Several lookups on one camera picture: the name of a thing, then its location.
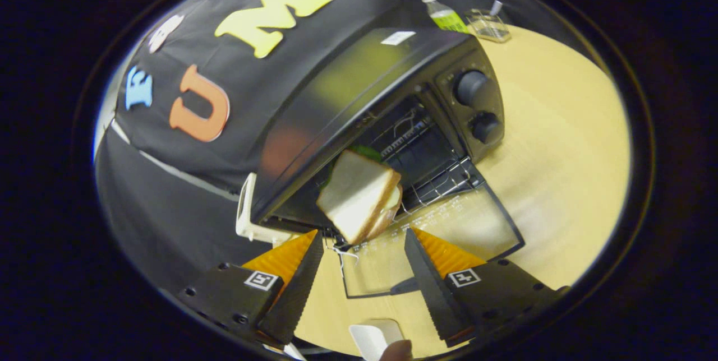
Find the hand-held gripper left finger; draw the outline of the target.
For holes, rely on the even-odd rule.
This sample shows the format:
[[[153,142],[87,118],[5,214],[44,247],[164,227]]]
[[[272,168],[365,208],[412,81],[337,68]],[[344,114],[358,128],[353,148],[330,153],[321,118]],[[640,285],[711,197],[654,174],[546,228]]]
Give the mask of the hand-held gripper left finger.
[[[208,269],[182,288],[178,298],[241,340],[289,345],[323,253],[323,236],[313,230],[241,266],[222,262]]]

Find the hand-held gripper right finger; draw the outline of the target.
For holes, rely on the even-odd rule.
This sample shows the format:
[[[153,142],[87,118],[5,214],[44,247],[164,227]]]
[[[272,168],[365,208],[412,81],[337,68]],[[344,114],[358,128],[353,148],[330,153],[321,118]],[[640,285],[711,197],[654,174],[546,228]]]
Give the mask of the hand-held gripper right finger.
[[[485,261],[416,228],[406,230],[403,248],[447,346],[490,345],[525,330],[569,290],[552,289],[508,259]]]

